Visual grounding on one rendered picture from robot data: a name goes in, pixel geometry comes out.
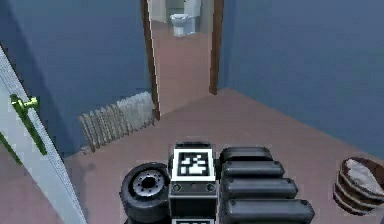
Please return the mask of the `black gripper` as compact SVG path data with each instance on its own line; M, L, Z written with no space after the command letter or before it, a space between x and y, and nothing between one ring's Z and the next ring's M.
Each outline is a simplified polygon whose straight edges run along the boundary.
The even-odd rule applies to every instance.
M169 218L167 166L148 162L124 177L119 196L127 215L124 224L165 224Z

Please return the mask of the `grey ribbed radiator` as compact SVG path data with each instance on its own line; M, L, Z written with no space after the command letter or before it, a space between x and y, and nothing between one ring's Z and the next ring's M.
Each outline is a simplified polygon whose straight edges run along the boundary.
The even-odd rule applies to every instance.
M152 96L144 91L78 116L87 141L95 152L100 147L154 123Z

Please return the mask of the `white room door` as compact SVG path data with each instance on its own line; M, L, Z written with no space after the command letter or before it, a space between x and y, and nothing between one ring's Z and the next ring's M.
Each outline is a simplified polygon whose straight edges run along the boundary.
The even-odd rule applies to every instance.
M64 224L87 224L64 162L40 120L39 107L30 109L28 116L46 147L46 155L40 153L11 105L12 94L24 102L32 98L26 94L0 46L0 142L27 169Z

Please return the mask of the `white toilet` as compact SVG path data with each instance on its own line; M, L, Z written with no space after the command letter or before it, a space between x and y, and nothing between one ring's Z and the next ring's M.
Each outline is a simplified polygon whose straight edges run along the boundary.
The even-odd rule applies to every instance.
M175 37L195 34L199 30L202 0L183 0L183 12L170 15Z

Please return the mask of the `brown wooden basket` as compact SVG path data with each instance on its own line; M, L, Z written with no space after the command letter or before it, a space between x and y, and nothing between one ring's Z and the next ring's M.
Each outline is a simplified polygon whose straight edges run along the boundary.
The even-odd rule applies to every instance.
M384 207L384 164L349 157L340 164L333 199L349 214L364 216Z

